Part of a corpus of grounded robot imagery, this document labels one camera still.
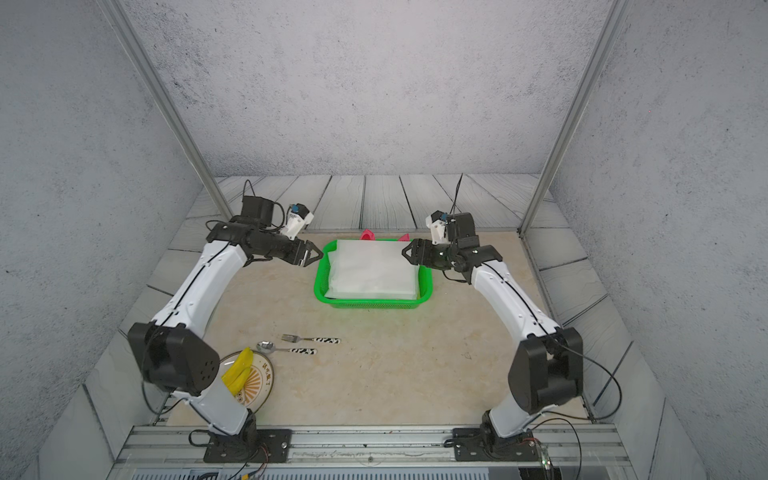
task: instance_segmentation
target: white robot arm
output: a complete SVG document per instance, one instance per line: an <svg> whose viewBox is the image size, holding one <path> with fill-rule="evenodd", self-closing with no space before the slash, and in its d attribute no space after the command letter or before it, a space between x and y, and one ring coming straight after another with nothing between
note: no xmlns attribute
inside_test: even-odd
<svg viewBox="0 0 768 480"><path fill-rule="evenodd" d="M148 324L135 323L127 335L144 380L191 406L208 423L214 441L237 440L248 452L258 449L253 414L217 378L219 356L202 339L214 307L240 268L273 258L307 266L323 256L312 242L296 238L312 213L291 205L285 226L272 228L274 205L244 196L242 214L211 229L200 259L168 304Z"/></svg>
<svg viewBox="0 0 768 480"><path fill-rule="evenodd" d="M426 218L426 226L432 241L413 240L402 255L414 265L461 273L491 304L511 336L515 359L508 374L510 391L483 415L481 424L484 443L493 453L514 442L542 413L581 394L581 336L542 312L512 278L498 251L480 245L471 214L437 211Z"/></svg>
<svg viewBox="0 0 768 480"><path fill-rule="evenodd" d="M241 267L273 258L307 266L322 257L311 242L296 238L312 213L292 205L285 227L278 230L269 227L273 207L271 200L244 197L243 213L211 230L200 259L170 302L150 323L136 323L128 333L144 379L205 419L212 443L237 443L245 452L259 448L253 413L217 378L219 356L202 339L214 307ZM432 241L413 240L402 255L414 265L461 273L490 302L511 336L510 393L484 414L481 425L486 445L501 448L537 416L581 394L581 337L547 317L512 278L501 255L479 244L471 214L435 212L426 221Z"/></svg>

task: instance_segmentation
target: banana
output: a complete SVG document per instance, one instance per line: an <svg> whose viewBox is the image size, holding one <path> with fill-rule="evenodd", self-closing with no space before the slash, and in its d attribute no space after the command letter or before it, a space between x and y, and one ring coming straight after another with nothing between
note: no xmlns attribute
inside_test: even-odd
<svg viewBox="0 0 768 480"><path fill-rule="evenodd" d="M243 389L246 380L248 380L248 375L250 375L250 365L247 369L243 370L232 383L227 385L227 388L233 396L237 395L237 393Z"/></svg>
<svg viewBox="0 0 768 480"><path fill-rule="evenodd" d="M230 369L228 369L224 374L221 376L221 381L224 382L224 385L229 386L232 382L237 379L240 374L243 371L250 371L250 364L253 362L253 352L250 348L246 347L242 352L240 352L240 355L237 356L235 359L235 363L232 364ZM241 386L239 389L235 390L235 393L238 393L240 389L243 387Z"/></svg>

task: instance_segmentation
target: gray wall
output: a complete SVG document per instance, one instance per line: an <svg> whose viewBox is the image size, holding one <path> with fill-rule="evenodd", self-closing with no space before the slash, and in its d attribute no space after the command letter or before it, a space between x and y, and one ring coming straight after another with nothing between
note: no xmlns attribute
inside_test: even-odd
<svg viewBox="0 0 768 480"><path fill-rule="evenodd" d="M216 175L535 173L611 0L124 0Z"/></svg>
<svg viewBox="0 0 768 480"><path fill-rule="evenodd" d="M635 0L553 194L714 478L768 471L768 3Z"/></svg>
<svg viewBox="0 0 768 480"><path fill-rule="evenodd" d="M15 478L200 182L93 0L3 2L0 71L0 478Z"/></svg>

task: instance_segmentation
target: plastic basket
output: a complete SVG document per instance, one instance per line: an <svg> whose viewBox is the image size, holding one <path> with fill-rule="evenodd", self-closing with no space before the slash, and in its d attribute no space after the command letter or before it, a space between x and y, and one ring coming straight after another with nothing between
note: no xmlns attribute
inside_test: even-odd
<svg viewBox="0 0 768 480"><path fill-rule="evenodd" d="M396 239L388 238L385 240L361 240L377 242L394 242ZM432 296L432 271L425 267L419 267L419 298L416 300L382 300L382 299L334 299L327 298L328 275L331 271L331 263L328 260L328 253L336 250L336 240L328 243L323 248L323 258L317 265L317 276L315 277L315 296L323 303L328 303L333 308L388 308L388 309L413 309L429 300Z"/></svg>

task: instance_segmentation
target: plate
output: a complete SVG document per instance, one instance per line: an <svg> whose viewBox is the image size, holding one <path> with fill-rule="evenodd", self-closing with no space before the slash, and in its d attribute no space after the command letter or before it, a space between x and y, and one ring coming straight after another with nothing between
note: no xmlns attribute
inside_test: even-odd
<svg viewBox="0 0 768 480"><path fill-rule="evenodd" d="M230 369L241 351L239 350L222 358L219 362L217 377L221 378ZM272 367L270 360L261 353L253 352L253 361L250 364L248 380L245 381L243 389L235 395L235 400L255 412L269 398L274 381L275 369Z"/></svg>

